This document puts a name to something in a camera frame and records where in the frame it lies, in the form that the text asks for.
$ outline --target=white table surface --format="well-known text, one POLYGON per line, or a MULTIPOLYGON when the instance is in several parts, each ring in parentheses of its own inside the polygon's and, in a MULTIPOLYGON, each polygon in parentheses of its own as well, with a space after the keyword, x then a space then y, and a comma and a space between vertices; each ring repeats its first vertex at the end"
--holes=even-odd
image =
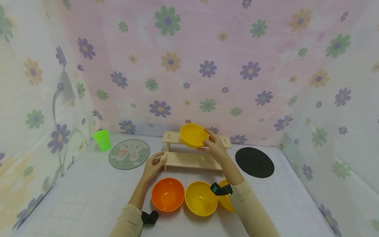
MULTIPOLYGON (((150 156, 165 150, 160 137, 111 133, 112 147, 127 139, 141 139, 150 146, 150 156)), ((308 194, 281 150, 265 146, 233 144, 228 150, 234 159, 243 147, 254 147, 266 153, 275 165, 274 174, 265 179, 247 175, 244 178, 272 218, 283 237, 334 237, 335 234, 308 194)), ((183 145, 171 145, 172 151, 190 151, 183 145)), ((73 165, 50 190, 42 202, 17 230, 17 237, 106 237, 120 211, 129 201, 144 169, 144 164, 132 170, 118 170, 108 162, 109 151, 101 152, 93 140, 77 157, 73 165)), ((194 181, 209 184, 224 178, 218 171, 168 167, 156 181, 173 177, 185 188, 194 181)), ((143 211, 155 210, 151 203, 151 185, 143 211)), ((160 212, 154 226, 145 226, 141 237, 245 237, 237 214, 219 204, 210 217, 198 217, 183 202, 179 210, 160 212)))

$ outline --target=yellow bowl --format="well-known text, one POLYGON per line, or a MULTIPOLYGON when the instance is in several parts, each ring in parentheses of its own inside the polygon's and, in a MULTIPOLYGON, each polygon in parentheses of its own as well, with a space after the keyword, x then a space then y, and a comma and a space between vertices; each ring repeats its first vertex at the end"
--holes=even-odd
MULTIPOLYGON (((226 179, 224 179, 218 183, 218 185, 220 185, 220 187, 224 187, 227 184, 228 184, 228 182, 226 181, 226 179)), ((228 210, 230 212, 234 212, 232 203, 230 202, 229 195, 223 195, 223 196, 217 196, 217 197, 220 200, 221 206, 223 206, 226 210, 228 210)))
POLYGON ((180 136, 184 145, 194 149, 204 146, 203 141, 209 138, 204 128, 197 124, 184 125, 180 130, 180 136))
POLYGON ((201 217, 212 215, 218 205, 217 196, 211 191, 211 186, 202 181, 188 186, 185 200, 188 208, 201 217))

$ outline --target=bunny mat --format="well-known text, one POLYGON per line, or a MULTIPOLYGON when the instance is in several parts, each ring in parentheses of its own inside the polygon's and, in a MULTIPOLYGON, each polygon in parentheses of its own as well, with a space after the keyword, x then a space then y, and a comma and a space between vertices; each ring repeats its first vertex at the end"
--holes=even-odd
POLYGON ((130 170, 143 164, 150 155, 150 147, 142 140, 129 139, 115 145, 109 153, 109 163, 119 170, 130 170))

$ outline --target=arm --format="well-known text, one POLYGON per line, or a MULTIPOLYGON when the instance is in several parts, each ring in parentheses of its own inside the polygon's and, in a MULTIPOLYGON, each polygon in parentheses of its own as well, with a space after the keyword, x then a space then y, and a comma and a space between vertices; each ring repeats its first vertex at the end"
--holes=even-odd
POLYGON ((151 180, 167 161, 167 159, 163 159, 162 161, 160 158, 157 159, 158 156, 163 154, 164 152, 156 153, 146 161, 142 178, 138 182, 129 203, 122 209, 109 237, 138 237, 141 233, 143 225, 141 219, 142 205, 151 180))
POLYGON ((210 135, 209 140, 204 141, 208 148, 199 150, 208 152, 221 165, 225 178, 233 189, 230 201, 247 234, 250 237, 279 237, 274 223, 236 164, 226 153, 221 139, 209 129, 205 129, 205 131, 210 135))

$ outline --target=round mat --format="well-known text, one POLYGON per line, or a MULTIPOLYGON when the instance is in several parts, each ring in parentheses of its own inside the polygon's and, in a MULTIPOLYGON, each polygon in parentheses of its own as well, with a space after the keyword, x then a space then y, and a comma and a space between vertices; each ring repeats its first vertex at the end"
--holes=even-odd
POLYGON ((245 147, 237 151, 236 162, 248 175, 267 178, 274 173, 274 163, 263 152, 255 148, 245 147))
POLYGON ((120 170, 130 170, 143 164, 150 155, 149 145, 138 139, 129 139, 115 145, 109 153, 109 163, 120 170))

